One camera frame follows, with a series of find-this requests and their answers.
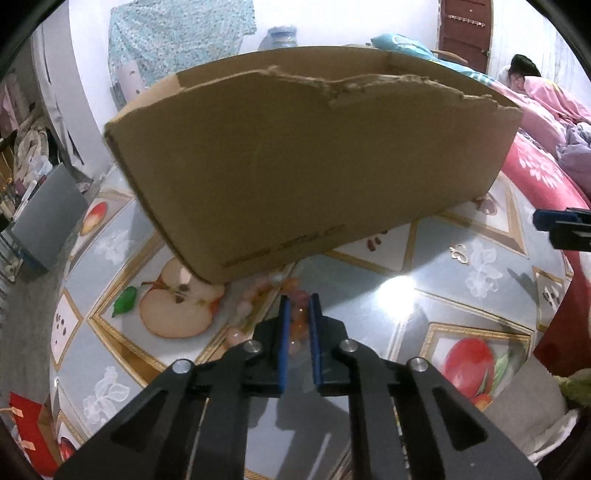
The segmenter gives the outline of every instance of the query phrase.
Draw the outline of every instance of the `wooden door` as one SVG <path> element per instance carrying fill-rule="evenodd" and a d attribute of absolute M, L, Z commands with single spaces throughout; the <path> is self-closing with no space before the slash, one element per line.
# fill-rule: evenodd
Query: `wooden door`
<path fill-rule="evenodd" d="M 441 0 L 439 50 L 450 51 L 486 73 L 492 31 L 492 0 Z"/>

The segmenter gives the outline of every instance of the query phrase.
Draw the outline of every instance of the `red bag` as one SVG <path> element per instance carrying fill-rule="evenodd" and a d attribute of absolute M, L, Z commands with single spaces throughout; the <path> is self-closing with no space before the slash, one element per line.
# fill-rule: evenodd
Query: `red bag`
<path fill-rule="evenodd" d="M 21 446 L 33 468 L 42 476 L 54 476 L 61 464 L 60 451 L 53 437 L 51 414 L 45 405 L 10 392 L 10 411 L 21 436 Z"/>

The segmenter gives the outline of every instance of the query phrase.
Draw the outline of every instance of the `purple cloth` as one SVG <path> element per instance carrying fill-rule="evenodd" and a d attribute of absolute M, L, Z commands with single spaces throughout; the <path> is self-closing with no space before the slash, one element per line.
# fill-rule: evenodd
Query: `purple cloth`
<path fill-rule="evenodd" d="M 591 132 L 588 125 L 571 125 L 566 131 L 566 145 L 559 145 L 558 164 L 591 198 Z"/>

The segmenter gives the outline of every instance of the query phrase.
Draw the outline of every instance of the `bead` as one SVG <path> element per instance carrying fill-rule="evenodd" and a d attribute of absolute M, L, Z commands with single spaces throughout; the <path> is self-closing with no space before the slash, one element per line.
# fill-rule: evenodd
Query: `bead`
<path fill-rule="evenodd" d="M 290 346 L 288 348 L 288 352 L 290 355 L 295 355 L 297 352 L 299 352 L 301 349 L 301 342 L 299 340 L 297 341 L 290 341 Z"/>
<path fill-rule="evenodd" d="M 236 314 L 240 318 L 246 318 L 252 313 L 252 303 L 242 300 L 236 305 Z"/>
<path fill-rule="evenodd" d="M 308 337 L 308 325 L 301 322 L 290 323 L 290 340 L 303 340 Z"/>
<path fill-rule="evenodd" d="M 302 309 L 298 306 L 293 306 L 290 309 L 290 318 L 294 323 L 308 324 L 308 309 Z"/>
<path fill-rule="evenodd" d="M 242 293 L 242 299 L 246 300 L 246 301 L 252 301 L 255 297 L 256 297 L 256 288 L 255 287 L 247 288 Z"/>
<path fill-rule="evenodd" d="M 306 309 L 308 308 L 308 304 L 310 302 L 310 294 L 305 290 L 292 290 L 287 293 L 287 296 L 292 302 L 293 305 Z"/>
<path fill-rule="evenodd" d="M 271 287 L 271 280 L 267 277 L 258 277 L 255 279 L 254 285 L 257 290 L 264 290 L 267 286 Z"/>
<path fill-rule="evenodd" d="M 186 285 L 191 281 L 191 272 L 186 267 L 181 267 L 180 274 L 178 275 L 178 280 L 181 285 Z"/>
<path fill-rule="evenodd" d="M 279 287 L 285 280 L 283 273 L 272 273 L 269 275 L 269 280 L 274 287 Z"/>
<path fill-rule="evenodd" d="M 281 292 L 285 293 L 288 291 L 296 290 L 299 285 L 300 285 L 299 278 L 288 278 L 281 285 Z"/>
<path fill-rule="evenodd" d="M 228 348 L 238 345 L 242 342 L 246 342 L 247 337 L 242 331 L 236 327 L 228 327 L 224 334 L 224 341 Z"/>

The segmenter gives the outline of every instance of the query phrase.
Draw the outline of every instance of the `metal screw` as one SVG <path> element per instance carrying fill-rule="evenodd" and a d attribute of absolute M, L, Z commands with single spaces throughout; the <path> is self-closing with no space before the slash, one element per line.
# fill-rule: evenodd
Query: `metal screw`
<path fill-rule="evenodd" d="M 415 358 L 411 358 L 408 361 L 408 366 L 415 372 L 424 372 L 427 368 L 429 368 L 429 362 L 420 356 L 416 356 Z"/>
<path fill-rule="evenodd" d="M 248 353 L 259 353 L 262 351 L 262 345 L 256 340 L 247 340 L 244 342 L 244 350 L 246 350 Z"/>
<path fill-rule="evenodd" d="M 191 362 L 189 360 L 185 360 L 184 358 L 177 360 L 173 363 L 173 372 L 176 374 L 185 374 L 191 370 Z"/>
<path fill-rule="evenodd" d="M 358 347 L 359 347 L 359 344 L 355 340 L 351 340 L 350 338 L 343 340 L 339 345 L 339 348 L 343 352 L 347 352 L 347 353 L 353 353 L 354 351 L 356 351 L 358 349 Z"/>

